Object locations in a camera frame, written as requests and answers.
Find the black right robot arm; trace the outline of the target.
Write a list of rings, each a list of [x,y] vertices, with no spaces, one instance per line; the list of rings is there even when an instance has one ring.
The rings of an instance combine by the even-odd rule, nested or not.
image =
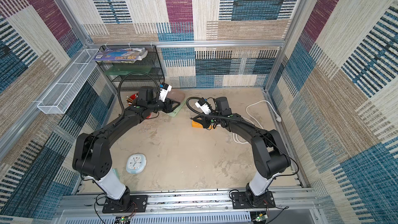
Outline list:
[[[215,108],[203,97],[189,97],[187,108],[196,113],[192,121],[204,129],[222,127],[242,137],[251,145],[256,174],[246,186],[246,202],[251,207],[260,207],[266,200],[266,192],[271,183],[283,176],[283,172],[294,161],[287,152],[280,133],[264,130],[250,123],[237,113],[233,113],[225,96],[214,99]]]

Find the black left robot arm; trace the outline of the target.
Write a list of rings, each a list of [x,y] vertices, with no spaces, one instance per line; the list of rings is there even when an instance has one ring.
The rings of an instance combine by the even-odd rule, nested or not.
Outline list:
[[[105,194],[106,203],[115,212],[127,211],[132,206],[130,190],[116,176],[112,169],[110,149],[128,130],[142,123],[153,113],[173,112],[180,103],[169,99],[172,86],[161,83],[155,88],[141,87],[137,100],[128,107],[122,107],[121,115],[105,127],[91,134],[78,136],[72,167],[81,176],[94,181]]]

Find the green electronic kitchen scale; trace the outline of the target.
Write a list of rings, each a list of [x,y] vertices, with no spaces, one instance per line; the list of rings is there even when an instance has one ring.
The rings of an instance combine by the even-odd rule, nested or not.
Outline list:
[[[181,103],[181,105],[175,111],[173,111],[171,113],[165,113],[165,114],[170,117],[176,117],[177,114],[180,112],[180,110],[185,106],[185,104],[186,104],[186,99]]]

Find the orange power strip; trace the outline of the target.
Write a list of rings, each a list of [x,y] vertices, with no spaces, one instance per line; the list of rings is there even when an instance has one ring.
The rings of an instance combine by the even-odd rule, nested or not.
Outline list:
[[[193,128],[200,128],[200,129],[203,129],[204,127],[203,127],[203,125],[201,124],[201,123],[198,123],[198,122],[196,122],[196,121],[192,121],[191,122],[191,124],[192,124],[192,127]]]

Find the pink bowl with panda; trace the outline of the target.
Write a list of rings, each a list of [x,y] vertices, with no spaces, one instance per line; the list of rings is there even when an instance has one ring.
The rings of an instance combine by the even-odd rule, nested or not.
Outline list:
[[[182,102],[185,100],[185,98],[186,98],[186,94],[185,94],[182,90],[174,89],[174,88],[173,88],[173,89],[167,94],[167,97],[168,97],[169,99],[173,100],[173,101],[182,103]]]

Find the red pen holder cup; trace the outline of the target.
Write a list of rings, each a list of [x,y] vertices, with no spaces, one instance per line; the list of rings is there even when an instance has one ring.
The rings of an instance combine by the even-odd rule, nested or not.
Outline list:
[[[133,105],[130,105],[129,112],[127,113],[127,117],[131,117],[134,115],[139,115],[141,118],[144,119],[149,119],[151,117],[151,112],[144,112],[144,110],[147,109],[148,104],[153,100],[153,95],[152,93],[144,93],[143,95],[139,95],[139,93],[136,93],[137,100],[136,103]]]

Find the pens and pencils bundle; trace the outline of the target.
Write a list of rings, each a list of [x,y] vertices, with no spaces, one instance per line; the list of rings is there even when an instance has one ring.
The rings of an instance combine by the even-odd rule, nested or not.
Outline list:
[[[137,100],[137,96],[138,96],[137,94],[133,94],[133,95],[127,97],[127,99],[126,99],[127,103],[128,103],[129,105],[135,104],[135,103],[136,103],[136,100]]]

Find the colourful magazine on shelf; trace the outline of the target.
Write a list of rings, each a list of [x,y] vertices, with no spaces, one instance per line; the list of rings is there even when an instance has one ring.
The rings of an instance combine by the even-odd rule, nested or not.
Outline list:
[[[109,49],[98,52],[93,61],[96,62],[131,62],[142,61],[148,55],[146,48]]]

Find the green folder in shelf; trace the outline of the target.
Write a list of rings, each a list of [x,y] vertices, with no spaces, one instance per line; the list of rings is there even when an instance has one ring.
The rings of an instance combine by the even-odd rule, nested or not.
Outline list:
[[[152,66],[138,66],[138,65],[115,65],[109,68],[104,73],[108,76],[127,75],[132,72],[149,73]]]

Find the round light blue clock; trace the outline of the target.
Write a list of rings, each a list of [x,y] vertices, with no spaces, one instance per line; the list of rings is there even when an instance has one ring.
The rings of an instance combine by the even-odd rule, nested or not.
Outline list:
[[[140,174],[146,167],[147,158],[142,153],[135,153],[129,156],[126,163],[126,171],[130,174]]]

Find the small green square clock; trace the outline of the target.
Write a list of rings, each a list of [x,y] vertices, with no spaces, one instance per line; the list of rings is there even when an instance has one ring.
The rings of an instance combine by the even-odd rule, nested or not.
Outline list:
[[[114,172],[114,174],[117,176],[117,178],[119,179],[120,176],[119,176],[118,170],[117,170],[117,169],[113,169],[113,172]]]

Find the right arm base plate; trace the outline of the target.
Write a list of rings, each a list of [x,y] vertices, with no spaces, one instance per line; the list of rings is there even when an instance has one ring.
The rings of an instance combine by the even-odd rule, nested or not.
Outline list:
[[[275,208],[275,199],[271,191],[267,191],[260,196],[254,196],[249,191],[229,191],[229,198],[234,209],[249,208]]]

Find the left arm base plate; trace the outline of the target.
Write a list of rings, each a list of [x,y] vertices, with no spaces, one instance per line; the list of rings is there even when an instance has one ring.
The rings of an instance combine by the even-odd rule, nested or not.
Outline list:
[[[130,195],[123,196],[120,200],[113,200],[106,197],[102,213],[103,214],[119,214],[119,213],[144,213],[147,208],[148,195]]]

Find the aluminium front rail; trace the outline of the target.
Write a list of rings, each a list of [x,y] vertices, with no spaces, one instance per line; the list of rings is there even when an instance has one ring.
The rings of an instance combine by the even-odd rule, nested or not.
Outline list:
[[[103,214],[104,196],[64,197],[54,224],[326,224],[325,213],[310,188],[272,187],[275,208],[234,209],[231,189],[150,191],[144,213]]]

